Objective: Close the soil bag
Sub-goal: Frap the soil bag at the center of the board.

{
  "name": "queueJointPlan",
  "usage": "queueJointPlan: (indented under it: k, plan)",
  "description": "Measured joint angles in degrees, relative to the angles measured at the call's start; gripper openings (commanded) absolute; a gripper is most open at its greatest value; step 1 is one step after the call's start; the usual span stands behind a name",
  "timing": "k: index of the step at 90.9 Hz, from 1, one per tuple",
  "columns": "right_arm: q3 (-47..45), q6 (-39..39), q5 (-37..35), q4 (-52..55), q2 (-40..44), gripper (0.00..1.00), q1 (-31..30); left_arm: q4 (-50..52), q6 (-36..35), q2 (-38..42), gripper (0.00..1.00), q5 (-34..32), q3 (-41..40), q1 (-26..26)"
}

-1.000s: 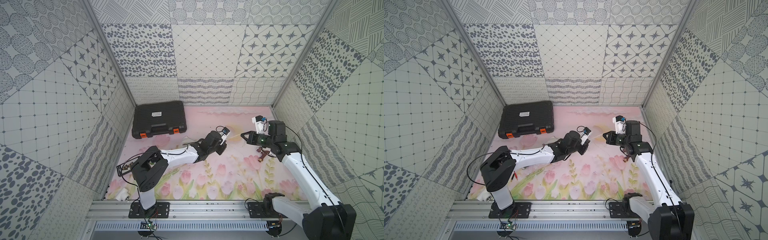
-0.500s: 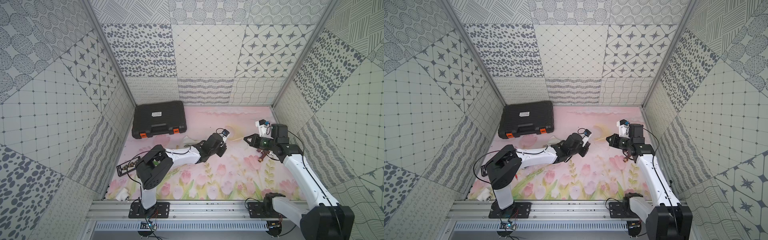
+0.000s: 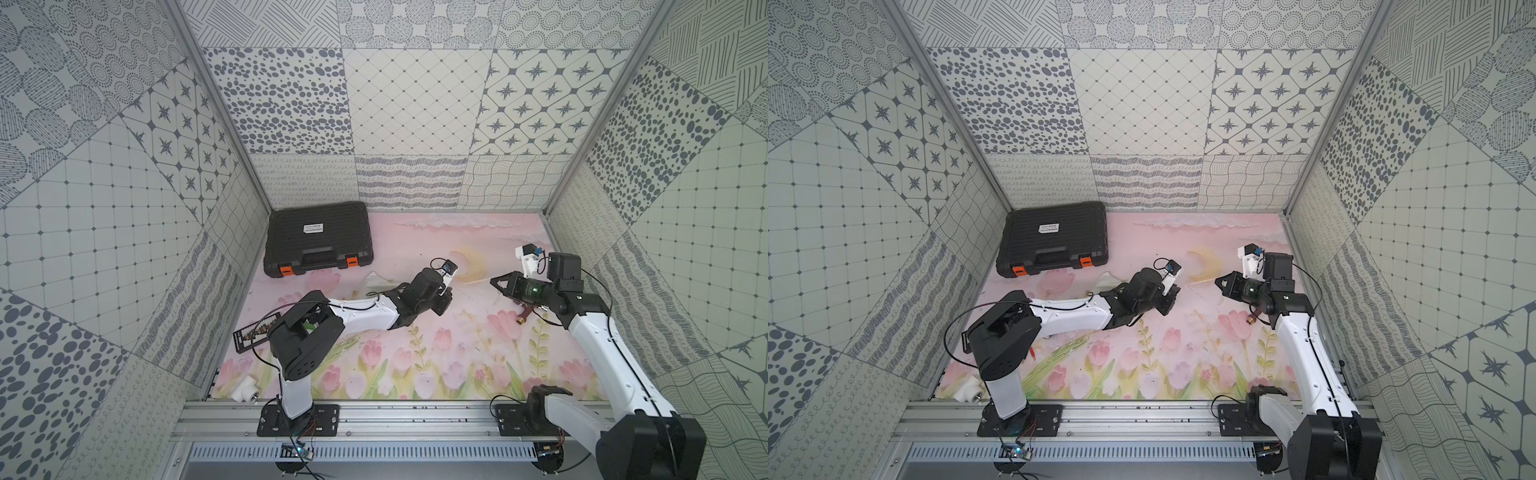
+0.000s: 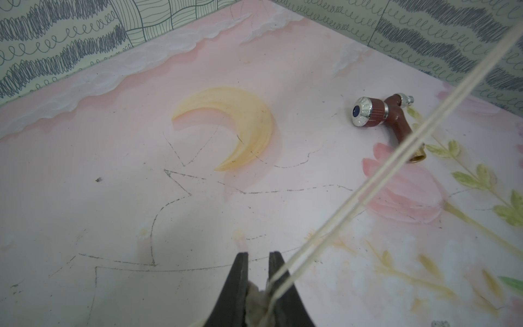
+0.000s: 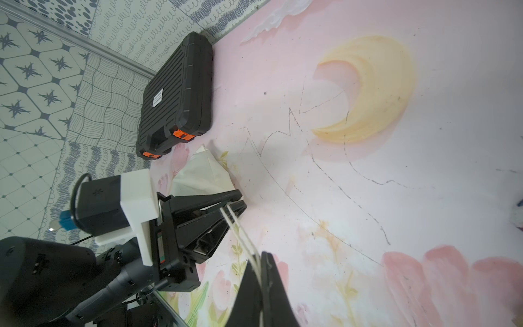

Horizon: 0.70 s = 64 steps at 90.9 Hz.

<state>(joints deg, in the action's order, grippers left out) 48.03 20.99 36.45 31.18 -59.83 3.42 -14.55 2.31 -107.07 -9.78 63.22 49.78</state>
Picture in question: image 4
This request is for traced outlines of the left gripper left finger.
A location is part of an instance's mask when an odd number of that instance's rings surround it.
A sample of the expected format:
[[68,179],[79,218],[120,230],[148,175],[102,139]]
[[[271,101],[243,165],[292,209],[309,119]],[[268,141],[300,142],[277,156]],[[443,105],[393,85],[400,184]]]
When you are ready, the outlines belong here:
[[241,327],[245,324],[245,301],[249,285],[249,255],[236,255],[217,302],[204,327]]

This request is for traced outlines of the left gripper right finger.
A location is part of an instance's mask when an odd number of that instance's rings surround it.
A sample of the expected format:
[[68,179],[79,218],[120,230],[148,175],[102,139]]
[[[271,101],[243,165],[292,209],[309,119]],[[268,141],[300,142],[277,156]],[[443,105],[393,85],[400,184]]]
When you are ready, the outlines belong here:
[[[273,277],[284,264],[285,260],[280,252],[270,252],[268,276]],[[295,285],[276,301],[273,316],[277,327],[315,327]]]

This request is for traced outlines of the cream cloth soil bag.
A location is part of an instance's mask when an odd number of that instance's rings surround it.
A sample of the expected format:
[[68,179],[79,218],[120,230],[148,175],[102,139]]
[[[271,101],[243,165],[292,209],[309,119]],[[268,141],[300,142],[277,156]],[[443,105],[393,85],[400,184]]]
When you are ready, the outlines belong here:
[[[260,290],[256,284],[249,281],[247,297],[245,301],[246,326],[275,326],[274,316],[269,312],[268,309],[268,294],[264,290]],[[190,327],[204,326],[207,318],[193,322],[190,324]]]

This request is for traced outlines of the maroon hose spray nozzle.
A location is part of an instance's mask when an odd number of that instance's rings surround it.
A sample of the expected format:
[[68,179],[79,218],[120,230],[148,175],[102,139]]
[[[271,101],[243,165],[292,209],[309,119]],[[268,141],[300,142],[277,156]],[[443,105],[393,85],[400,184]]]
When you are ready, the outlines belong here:
[[413,132],[404,113],[412,103],[414,98],[403,93],[395,93],[385,100],[361,97],[354,104],[351,120],[358,128],[386,125],[400,144]]

